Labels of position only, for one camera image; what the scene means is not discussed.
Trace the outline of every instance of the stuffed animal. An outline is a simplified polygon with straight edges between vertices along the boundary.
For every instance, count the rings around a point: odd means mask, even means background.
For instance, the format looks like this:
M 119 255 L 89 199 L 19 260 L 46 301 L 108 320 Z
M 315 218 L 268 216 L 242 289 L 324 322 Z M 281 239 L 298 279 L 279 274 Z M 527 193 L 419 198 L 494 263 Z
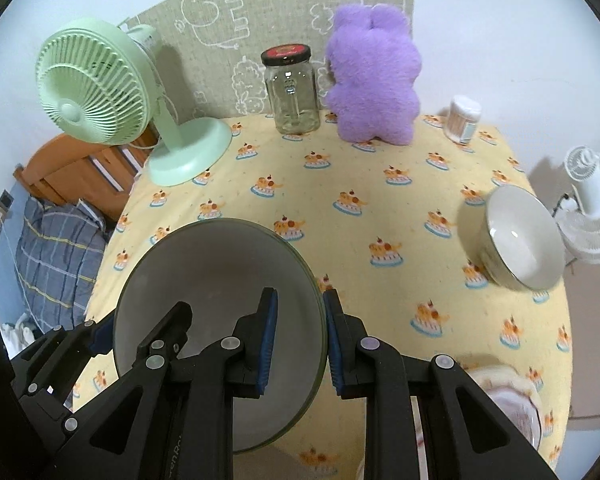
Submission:
M 413 82 L 422 60 L 400 9 L 340 6 L 326 57 L 335 78 L 326 103 L 338 115 L 340 137 L 409 144 L 420 113 Z

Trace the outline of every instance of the plush toy ear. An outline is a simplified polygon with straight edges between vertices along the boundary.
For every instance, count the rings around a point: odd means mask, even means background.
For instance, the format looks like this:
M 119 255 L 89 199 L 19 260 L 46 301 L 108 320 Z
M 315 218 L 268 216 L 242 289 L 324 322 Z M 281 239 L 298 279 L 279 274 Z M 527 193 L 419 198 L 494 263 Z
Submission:
M 371 28 L 371 7 L 357 4 L 341 5 L 336 9 L 333 25 L 334 30 L 347 26 L 369 30 Z
M 398 7 L 386 4 L 377 4 L 371 9 L 371 23 L 373 28 L 384 28 L 385 30 L 408 30 L 407 18 L 400 12 Z

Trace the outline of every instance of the table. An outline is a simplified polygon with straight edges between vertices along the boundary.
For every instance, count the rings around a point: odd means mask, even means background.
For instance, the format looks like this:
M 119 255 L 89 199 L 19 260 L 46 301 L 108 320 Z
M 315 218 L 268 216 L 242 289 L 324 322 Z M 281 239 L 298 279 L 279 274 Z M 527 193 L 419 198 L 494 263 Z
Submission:
M 87 318 L 115 308 L 129 271 L 169 232 L 199 219 L 257 222 L 301 253 L 322 290 L 402 354 L 453 356 L 467 368 L 512 365 L 540 393 L 555 463 L 570 405 L 570 318 L 564 285 L 532 294 L 488 282 L 475 237 L 484 197 L 503 183 L 531 190 L 499 131 L 480 126 L 468 147 L 450 142 L 440 118 L 418 118 L 411 146 L 342 141 L 337 118 L 281 136 L 273 120 L 227 120 L 223 158 L 192 182 L 159 189 L 144 174 L 106 250 Z M 92 360 L 74 391 L 80 406 L 116 378 L 112 356 Z M 305 416 L 274 446 L 308 472 L 355 475 L 364 446 L 364 403 L 340 400 L 328 370 Z

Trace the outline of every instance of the wooden bed frame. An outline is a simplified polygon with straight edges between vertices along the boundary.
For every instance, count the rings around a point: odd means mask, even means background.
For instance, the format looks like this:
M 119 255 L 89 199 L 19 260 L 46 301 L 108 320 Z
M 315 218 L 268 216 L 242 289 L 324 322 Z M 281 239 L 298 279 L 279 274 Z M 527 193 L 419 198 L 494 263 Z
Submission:
M 142 147 L 155 143 L 149 128 L 133 142 Z M 60 134 L 37 150 L 26 168 L 18 166 L 13 176 L 37 198 L 57 205 L 75 204 L 83 198 L 117 220 L 149 152 L 131 144 L 90 144 Z

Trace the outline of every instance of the fan base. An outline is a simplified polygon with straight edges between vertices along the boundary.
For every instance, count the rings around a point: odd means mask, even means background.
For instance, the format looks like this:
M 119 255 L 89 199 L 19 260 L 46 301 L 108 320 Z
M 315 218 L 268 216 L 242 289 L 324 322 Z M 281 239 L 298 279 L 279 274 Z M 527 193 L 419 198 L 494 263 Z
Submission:
M 218 119 L 193 119 L 178 129 L 183 146 L 169 150 L 160 143 L 147 160 L 149 177 L 157 186 L 177 186 L 191 180 L 215 164 L 231 142 L 231 129 Z

